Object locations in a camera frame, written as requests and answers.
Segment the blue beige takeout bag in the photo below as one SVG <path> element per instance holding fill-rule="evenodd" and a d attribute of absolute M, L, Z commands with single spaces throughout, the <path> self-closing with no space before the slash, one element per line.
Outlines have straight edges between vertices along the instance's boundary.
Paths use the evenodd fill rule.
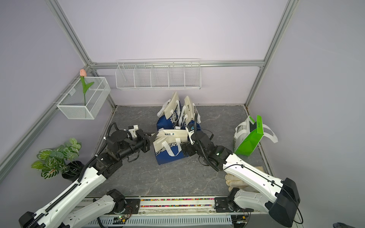
<path fill-rule="evenodd" d="M 160 129 L 153 142 L 157 163 L 162 165 L 188 157 L 182 148 L 182 144 L 188 141 L 186 130 Z"/>

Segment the green and white takeout bag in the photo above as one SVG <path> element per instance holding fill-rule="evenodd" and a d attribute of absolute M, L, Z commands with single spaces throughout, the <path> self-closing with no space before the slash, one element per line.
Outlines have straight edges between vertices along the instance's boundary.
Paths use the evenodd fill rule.
<path fill-rule="evenodd" d="M 270 139 L 273 143 L 278 142 L 277 136 L 267 125 L 263 124 L 260 115 L 257 115 L 256 121 L 248 116 L 235 128 L 234 153 L 250 156 L 263 137 Z"/>

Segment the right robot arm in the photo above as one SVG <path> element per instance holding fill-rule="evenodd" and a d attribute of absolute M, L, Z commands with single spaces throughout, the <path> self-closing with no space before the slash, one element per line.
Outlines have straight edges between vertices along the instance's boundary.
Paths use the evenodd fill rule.
<path fill-rule="evenodd" d="M 252 186 L 260 193 L 234 187 L 227 198 L 229 204 L 245 209 L 267 212 L 277 223 L 291 228 L 294 223 L 303 224 L 304 218 L 299 209 L 300 196 L 296 183 L 286 178 L 282 180 L 268 175 L 251 166 L 234 152 L 224 146 L 214 145 L 212 139 L 198 127 L 198 113 L 188 122 L 189 142 L 182 144 L 188 155 L 199 155 L 205 165 L 217 172 L 225 172 Z"/>

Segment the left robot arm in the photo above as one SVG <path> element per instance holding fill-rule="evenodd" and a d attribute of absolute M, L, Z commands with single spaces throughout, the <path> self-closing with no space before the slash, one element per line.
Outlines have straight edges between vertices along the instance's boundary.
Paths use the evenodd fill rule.
<path fill-rule="evenodd" d="M 137 125 L 127 130 L 108 126 L 102 149 L 88 161 L 73 183 L 49 204 L 36 212 L 26 212 L 19 219 L 22 228 L 81 228 L 109 212 L 127 210 L 125 196 L 110 190 L 103 197 L 75 212 L 73 209 L 96 187 L 111 177 L 127 159 L 140 151 L 146 153 L 158 133 L 145 133 Z"/>

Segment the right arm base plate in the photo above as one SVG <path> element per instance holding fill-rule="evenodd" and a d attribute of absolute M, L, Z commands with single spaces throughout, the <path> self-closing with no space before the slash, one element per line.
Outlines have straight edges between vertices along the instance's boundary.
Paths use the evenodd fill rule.
<path fill-rule="evenodd" d="M 254 209 L 241 208 L 238 206 L 233 199 L 229 197 L 216 197 L 214 199 L 214 209 L 217 213 L 224 212 L 254 212 Z"/>

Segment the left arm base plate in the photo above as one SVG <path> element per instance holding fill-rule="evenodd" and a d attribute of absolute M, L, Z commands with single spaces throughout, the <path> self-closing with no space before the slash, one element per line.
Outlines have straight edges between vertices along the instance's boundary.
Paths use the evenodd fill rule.
<path fill-rule="evenodd" d="M 137 214 L 140 209 L 141 200 L 138 198 L 124 199 L 114 206 L 114 214 Z"/>

